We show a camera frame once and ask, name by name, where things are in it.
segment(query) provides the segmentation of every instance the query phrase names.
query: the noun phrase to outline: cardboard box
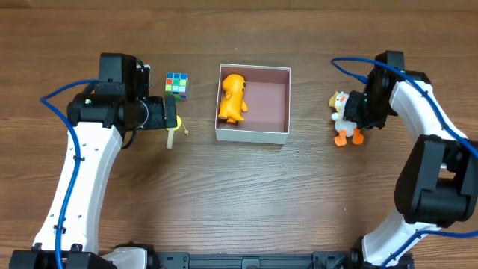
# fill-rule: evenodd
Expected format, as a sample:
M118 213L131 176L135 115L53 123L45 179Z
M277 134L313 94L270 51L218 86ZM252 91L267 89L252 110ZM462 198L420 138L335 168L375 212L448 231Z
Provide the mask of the cardboard box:
M217 117L224 98L223 79L238 74L246 79L244 101L249 110L243 122L228 124ZM284 144L291 118L291 68L221 64L216 104L216 139Z

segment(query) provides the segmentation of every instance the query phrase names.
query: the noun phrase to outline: yellow duck toy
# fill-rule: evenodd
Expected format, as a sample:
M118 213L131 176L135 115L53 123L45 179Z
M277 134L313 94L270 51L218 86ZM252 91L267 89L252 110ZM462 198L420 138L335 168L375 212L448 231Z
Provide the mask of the yellow duck toy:
M352 137L352 143L360 145L364 143L364 135L360 133L357 128L357 123L344 119L344 109L349 95L344 92L335 92L329 100L329 107L335 108L337 112L332 114L332 119L335 121L334 127L338 132L338 136L334 138L336 146L347 145L347 137Z
M226 92L221 101L219 115L220 119L227 119L227 123L235 124L238 121L243 121L244 118L240 112L247 112L249 109L244 98L244 91L246 90L246 81L242 75L231 74L223 80L223 89Z

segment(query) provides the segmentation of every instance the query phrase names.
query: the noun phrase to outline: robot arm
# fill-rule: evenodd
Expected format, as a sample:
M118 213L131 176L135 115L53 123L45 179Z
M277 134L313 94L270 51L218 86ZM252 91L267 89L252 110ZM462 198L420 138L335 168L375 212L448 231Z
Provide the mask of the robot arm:
M376 61L404 70L403 53L387 51ZM445 115L433 96L429 79L422 72L402 71L413 76L437 105L445 123L466 138ZM478 162L462 148L438 121L430 104L406 81L375 66L368 76L365 92L353 92L346 115L362 128L385 125L388 115L403 119L415 142L414 149L403 168L395 188L395 206L389 217L377 229L360 238L349 255L348 268L379 267L392 253L401 248L417 231L438 231L455 221L466 221L477 202ZM441 179L440 169L455 173L453 181ZM400 257L425 235L416 238L387 266L400 265Z
M103 128L101 123L78 123L75 132L84 161L80 165L66 211L61 249L69 251L77 244L81 245L81 251L98 253L99 214L111 166L121 148L122 138L114 126ZM55 250L54 230L75 166L73 147L69 133L65 163L55 198L45 223L34 241L34 245L41 244L42 250Z
M106 184L125 133L138 129L172 130L177 126L174 97L166 96L163 103L161 96L149 95L150 71L148 65L133 56L101 54L99 80L86 86L68 104L68 121L79 140L81 164L63 227L57 227L58 215L76 158L70 133L63 171L45 223L32 251L16 250L10 268L37 268L39 261L54 261L56 229L63 230L63 257L74 268L77 263L96 263L99 268L148 268L146 265L155 260L151 258L152 247L146 245L119 247L108 257L115 267L97 256L99 215Z
M447 125L463 138L467 138L465 134L459 131L447 115L433 95L431 84L424 81L416 81L431 97L433 102L438 106L441 114L444 116ZM444 140L455 140L441 127L435 113L429 103L420 95L420 93L405 81L399 81L395 84L390 97L390 107L397 112L402 118L403 123L409 132L412 141L416 141L420 135L437 135Z

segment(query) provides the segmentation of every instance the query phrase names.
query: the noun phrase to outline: toy figure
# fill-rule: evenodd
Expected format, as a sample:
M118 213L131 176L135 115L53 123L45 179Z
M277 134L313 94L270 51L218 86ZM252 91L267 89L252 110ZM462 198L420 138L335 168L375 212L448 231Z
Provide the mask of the toy figure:
M221 101L219 115L220 119L227 119L227 123L235 124L243 121L244 118L240 112L247 112L248 108L243 100L244 91L246 90L246 81L244 77L237 74L228 75L224 78L223 89L226 92Z
M337 112L332 114L332 119L335 121L335 130L338 136L334 138L335 145L347 145L346 137L352 137L352 143L360 145L364 143L364 135L357 129L357 123L344 120L344 109L349 95L344 92L335 92L329 100L329 107L335 108Z

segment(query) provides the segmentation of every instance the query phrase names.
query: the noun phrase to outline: wood grain surface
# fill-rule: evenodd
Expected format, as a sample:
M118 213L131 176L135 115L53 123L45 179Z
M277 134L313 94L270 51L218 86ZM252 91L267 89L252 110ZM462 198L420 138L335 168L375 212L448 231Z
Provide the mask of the wood grain surface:
M98 74L101 52L136 55L153 71L190 76L178 113L190 131L165 149L163 130L139 132L113 165L100 250L134 240L190 253L347 250L394 207L412 149L399 118L336 148L334 91L361 90L329 61L406 53L450 119L478 139L478 13L385 11L0 10L0 268L28 249L51 205L66 128L39 98ZM220 143L214 135L221 63L292 69L291 134L284 146ZM345 67L368 74L367 64ZM52 101L63 112L81 88ZM478 214L451 230L478 228ZM418 268L476 268L478 239L428 237Z
M0 8L478 10L477 0L0 0Z

